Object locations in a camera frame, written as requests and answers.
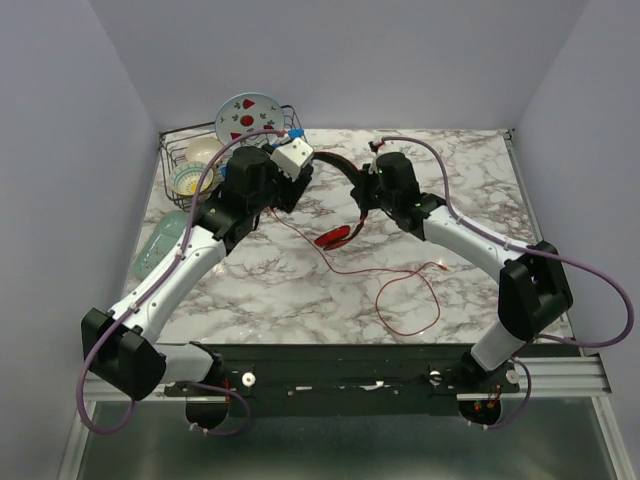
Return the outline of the red black headphones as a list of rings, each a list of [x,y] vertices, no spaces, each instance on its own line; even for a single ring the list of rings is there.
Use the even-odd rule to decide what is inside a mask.
[[[314,245],[325,252],[353,242],[362,232],[371,207],[364,195],[364,172],[352,160],[329,151],[314,154],[319,177],[305,203],[317,236]]]

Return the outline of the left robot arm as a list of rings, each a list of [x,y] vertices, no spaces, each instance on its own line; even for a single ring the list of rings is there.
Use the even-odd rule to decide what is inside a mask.
[[[300,138],[273,152],[235,149],[224,180],[197,205],[173,251],[108,312],[91,309],[84,316],[88,369],[135,401],[170,382],[214,393],[222,380],[214,353],[193,343],[159,348],[156,342],[185,296],[257,228],[264,210],[293,210],[311,181],[313,156]]]

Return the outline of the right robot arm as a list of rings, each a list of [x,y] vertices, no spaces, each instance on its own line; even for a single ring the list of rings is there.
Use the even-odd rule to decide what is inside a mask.
[[[498,284],[498,320],[471,347],[460,379],[480,392],[496,380],[496,370],[572,305],[561,262],[546,257],[553,245],[487,239],[479,225],[466,226],[448,202],[420,190],[411,161],[400,152],[385,153],[358,169],[352,197],[363,212],[382,210],[403,231],[444,247],[484,271]]]

